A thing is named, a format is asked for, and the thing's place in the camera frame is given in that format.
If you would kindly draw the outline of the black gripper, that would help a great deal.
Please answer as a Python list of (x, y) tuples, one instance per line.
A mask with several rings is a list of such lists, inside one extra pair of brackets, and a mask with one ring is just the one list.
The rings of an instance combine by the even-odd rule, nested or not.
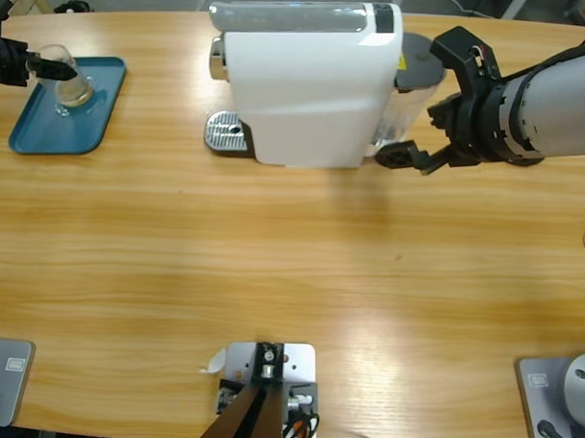
[(390, 170), (416, 169), (427, 176), (442, 166), (477, 166), (490, 162), (513, 162), (514, 154), (500, 128), (500, 106), (506, 84), (490, 85), (476, 96), (459, 92), (427, 109), (430, 124), (442, 130), (448, 145), (430, 155), (414, 140), (382, 145), (375, 161)]
[(27, 42), (0, 36), (0, 84), (26, 86), (31, 72), (38, 79), (66, 82), (76, 78), (78, 72), (69, 64), (27, 56)]

